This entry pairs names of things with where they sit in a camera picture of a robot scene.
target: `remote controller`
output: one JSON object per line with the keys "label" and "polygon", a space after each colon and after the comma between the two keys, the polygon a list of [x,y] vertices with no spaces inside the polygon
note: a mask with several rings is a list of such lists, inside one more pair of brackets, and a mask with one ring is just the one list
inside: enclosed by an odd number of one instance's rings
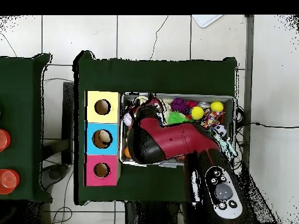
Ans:
{"label": "remote controller", "polygon": [[243,207],[232,183],[230,175],[221,167],[207,170],[205,182],[215,213],[224,219],[235,219]]}

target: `orange ball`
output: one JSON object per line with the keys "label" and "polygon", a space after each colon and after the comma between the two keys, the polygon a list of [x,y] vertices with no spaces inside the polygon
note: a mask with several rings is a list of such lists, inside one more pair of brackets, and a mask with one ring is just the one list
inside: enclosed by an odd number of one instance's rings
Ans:
{"label": "orange ball", "polygon": [[126,158],[131,159],[130,153],[128,152],[128,147],[126,147],[126,148],[124,149],[124,155],[125,155]]}

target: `pink box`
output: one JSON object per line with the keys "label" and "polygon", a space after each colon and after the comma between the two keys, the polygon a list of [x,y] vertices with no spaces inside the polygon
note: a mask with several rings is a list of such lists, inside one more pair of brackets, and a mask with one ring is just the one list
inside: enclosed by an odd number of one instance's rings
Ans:
{"label": "pink box", "polygon": [[[95,166],[105,163],[109,167],[107,177],[100,178],[95,174]],[[120,177],[120,162],[117,155],[87,155],[86,186],[116,186]]]}

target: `dark green tabletop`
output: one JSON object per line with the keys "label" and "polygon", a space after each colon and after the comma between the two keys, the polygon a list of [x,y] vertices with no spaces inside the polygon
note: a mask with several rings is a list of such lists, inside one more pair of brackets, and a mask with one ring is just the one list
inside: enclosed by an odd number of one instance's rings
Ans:
{"label": "dark green tabletop", "polygon": [[50,54],[34,58],[0,57],[0,128],[11,144],[0,152],[0,169],[14,169],[20,183],[0,200],[51,200],[39,182],[42,152],[41,79]]}
{"label": "dark green tabletop", "polygon": [[74,61],[78,122],[75,121],[75,202],[184,201],[183,168],[121,165],[114,187],[83,186],[84,91],[152,92],[197,95],[235,95],[235,58],[223,61],[95,60],[89,51]]}

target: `purple pom pom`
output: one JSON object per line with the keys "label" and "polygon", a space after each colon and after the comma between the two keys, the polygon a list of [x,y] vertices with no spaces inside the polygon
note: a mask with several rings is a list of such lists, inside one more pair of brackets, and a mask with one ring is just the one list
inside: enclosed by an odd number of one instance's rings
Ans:
{"label": "purple pom pom", "polygon": [[186,114],[188,112],[188,106],[182,98],[175,98],[171,103],[172,111],[179,111],[180,113]]}

